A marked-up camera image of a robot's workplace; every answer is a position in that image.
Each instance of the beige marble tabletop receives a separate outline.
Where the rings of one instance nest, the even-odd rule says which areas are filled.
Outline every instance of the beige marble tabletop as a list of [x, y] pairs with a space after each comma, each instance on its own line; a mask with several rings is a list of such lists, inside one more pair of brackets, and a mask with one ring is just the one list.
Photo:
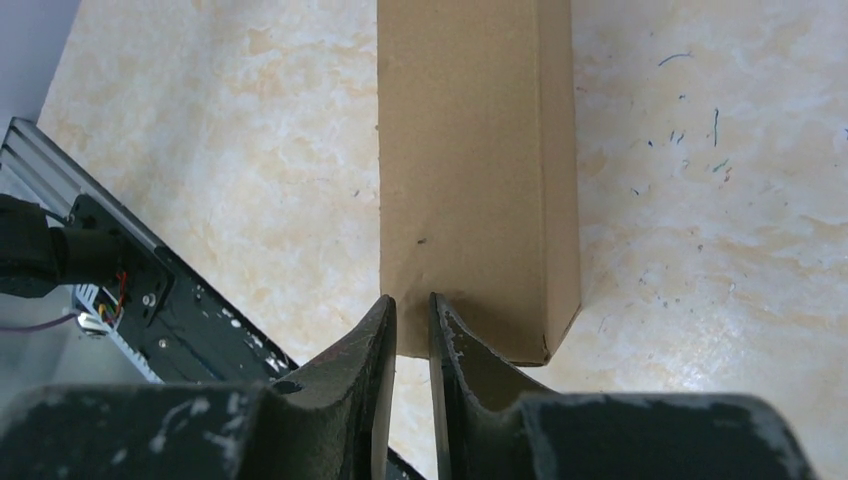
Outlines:
[[[585, 309], [531, 374], [753, 393], [848, 478], [848, 4], [573, 17]], [[84, 0], [39, 125], [303, 362], [379, 293], [376, 106], [374, 0]], [[435, 478], [426, 364], [397, 375]]]

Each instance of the purple cable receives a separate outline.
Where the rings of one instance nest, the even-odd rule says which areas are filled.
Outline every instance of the purple cable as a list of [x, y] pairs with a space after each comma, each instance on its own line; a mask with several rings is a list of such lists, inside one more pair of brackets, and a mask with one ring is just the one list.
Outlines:
[[48, 328], [55, 327], [56, 325], [61, 325], [68, 320], [73, 320], [77, 318], [78, 313], [69, 313], [63, 317], [59, 317], [56, 320], [51, 320], [46, 323], [41, 323], [38, 325], [32, 325], [29, 327], [0, 327], [0, 333], [32, 333], [32, 332], [40, 332], [41, 330], [47, 330]]

